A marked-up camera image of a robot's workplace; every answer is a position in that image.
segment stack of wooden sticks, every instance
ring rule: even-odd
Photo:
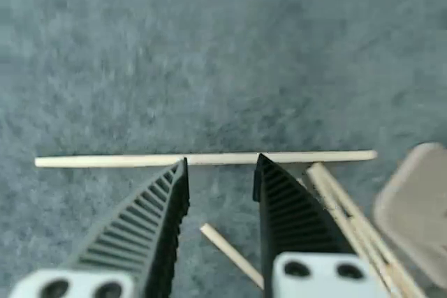
[[[189,165],[234,165],[255,164],[259,153],[238,154],[175,154],[144,156],[66,156],[36,158],[38,167],[143,167],[162,166],[188,158]],[[423,298],[418,287],[402,263],[388,248],[385,241],[339,182],[321,162],[366,161],[376,157],[375,151],[332,151],[304,153],[264,153],[276,163],[314,163],[307,171],[315,189],[320,193],[335,222],[340,227],[353,249],[371,266],[372,273],[391,297]],[[263,277],[240,253],[238,253],[216,230],[205,224],[200,229],[261,289]]]

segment ribbed rubber pad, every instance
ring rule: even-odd
[[[260,203],[265,297],[271,297],[272,264],[280,253],[354,253],[321,203],[262,154],[256,165],[253,195]]]
[[[179,226],[189,208],[186,159],[128,196],[88,234],[65,267],[130,273],[140,297],[168,297]]]

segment wooden dowel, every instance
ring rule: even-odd
[[[337,197],[339,202],[343,204],[343,207],[354,217],[358,219],[358,222],[364,232],[366,232],[372,243],[376,245],[378,250],[388,261],[392,264],[396,271],[398,271],[402,277],[403,285],[407,285],[412,292],[414,298],[425,298],[423,290],[416,284],[414,279],[406,271],[402,263],[397,259],[394,253],[388,248],[385,241],[380,234],[372,226],[372,224],[366,219],[362,211],[354,204],[353,200],[343,190],[339,182],[331,175],[331,173],[320,163],[316,163],[312,166],[315,170],[328,182],[331,192]]]
[[[252,281],[264,290],[264,279],[261,274],[247,261],[240,253],[234,249],[213,227],[204,224],[200,231],[225,255],[228,256]]]
[[[276,163],[367,161],[377,157],[374,150],[308,151],[264,153]],[[259,153],[55,156],[38,157],[36,167],[156,167],[171,165],[183,158],[189,165],[256,164]]]
[[[382,256],[373,246],[372,242],[369,240],[369,237],[367,236],[366,232],[363,232],[362,226],[359,223],[358,219],[355,217],[351,217],[349,221],[352,227],[354,228],[354,232],[358,240],[365,248],[366,253],[369,256],[369,261],[376,267],[379,276],[382,278],[383,282],[390,290],[391,295],[396,298],[402,298],[402,293],[397,288],[398,283],[395,283],[393,278],[388,273],[387,265],[383,261]]]

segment wooden stick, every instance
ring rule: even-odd
[[[401,274],[403,285],[409,287],[412,292],[412,297],[414,298],[425,298],[423,290],[416,284],[414,279],[406,271],[402,263],[397,259],[394,253],[388,248],[385,241],[382,240],[380,234],[371,225],[371,223],[366,219],[362,211],[357,207],[348,194],[343,190],[339,182],[331,175],[331,173],[320,163],[314,164],[312,167],[325,178],[328,182],[330,190],[336,195],[337,199],[343,204],[343,207],[354,217],[358,219],[358,225],[361,226],[362,231],[366,232],[372,243],[376,245],[378,250],[382,253],[384,258],[388,263],[392,264],[394,269]]]
[[[362,226],[359,223],[358,219],[352,217],[349,219],[349,221],[351,222],[351,225],[354,228],[354,232],[356,233],[358,240],[365,248],[369,256],[369,261],[376,267],[379,276],[382,278],[383,282],[390,290],[390,293],[393,295],[393,297],[402,298],[402,293],[397,288],[397,283],[394,282],[393,278],[388,273],[387,265],[383,261],[382,256],[373,246],[367,234],[365,234],[365,232],[362,231]]]
[[[200,231],[219,248],[225,255],[228,256],[252,281],[261,289],[264,290],[264,279],[261,274],[234,249],[213,227],[204,224]]]
[[[402,280],[402,276],[400,276],[399,272],[394,268],[393,265],[387,265],[386,267],[388,274],[393,278],[393,281],[399,286],[400,290],[402,291],[402,294],[405,298],[412,298],[412,292],[410,291],[410,288],[404,284],[404,281]]]
[[[374,150],[308,151],[264,153],[276,163],[367,161],[377,157]],[[36,167],[156,167],[187,158],[189,165],[256,164],[259,153],[168,154],[114,156],[37,157]]]
[[[376,272],[372,264],[369,262],[369,257],[366,251],[364,250],[363,246],[361,245],[361,243],[358,241],[351,225],[348,223],[347,217],[345,216],[344,212],[339,208],[339,205],[337,204],[332,194],[330,193],[329,189],[327,188],[326,186],[327,181],[318,173],[318,170],[315,169],[315,165],[312,165],[307,170],[307,172],[309,174],[310,179],[314,183],[316,190],[318,191],[323,201],[325,202],[326,209],[328,210],[330,215],[334,218],[335,222],[340,227],[340,230],[343,232],[344,236],[347,238],[354,251],[363,261],[365,261],[369,265],[370,271],[373,275],[376,276],[378,283],[382,285],[382,288],[386,289],[385,285],[382,282],[381,277]]]

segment popsicle stick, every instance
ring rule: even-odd
[[[348,196],[339,182],[331,175],[331,173],[320,163],[312,165],[319,175],[321,175],[330,187],[331,192],[336,196],[337,200],[343,205],[345,210],[352,216],[358,219],[358,225],[361,226],[362,231],[366,232],[372,243],[378,248],[388,263],[392,264],[394,268],[400,273],[402,277],[402,285],[406,285],[412,293],[414,298],[425,298],[423,290],[416,284],[414,279],[406,271],[402,263],[397,259],[394,253],[388,248],[385,241],[380,234],[366,219],[362,211],[354,204],[353,200]]]
[[[359,258],[361,258],[369,265],[371,273],[376,276],[378,282],[382,285],[383,288],[385,288],[385,285],[383,284],[381,277],[369,262],[368,254],[366,253],[360,241],[356,237],[356,234],[354,233],[351,225],[349,224],[347,217],[345,216],[344,212],[337,204],[334,197],[327,188],[326,186],[327,181],[318,173],[318,170],[315,169],[315,165],[312,165],[307,170],[307,173],[309,174],[310,179],[314,183],[315,189],[318,191],[322,200],[325,202],[328,212],[334,218],[335,222],[338,224],[340,230],[343,232],[344,236],[351,244],[353,250],[357,253]]]
[[[200,231],[225,255],[228,256],[252,281],[264,290],[264,279],[261,274],[233,246],[231,246],[213,227],[204,224]]]
[[[308,151],[264,153],[276,163],[367,161],[377,157],[374,150]],[[36,167],[156,167],[172,165],[183,158],[189,165],[256,164],[259,153],[102,155],[37,157]]]

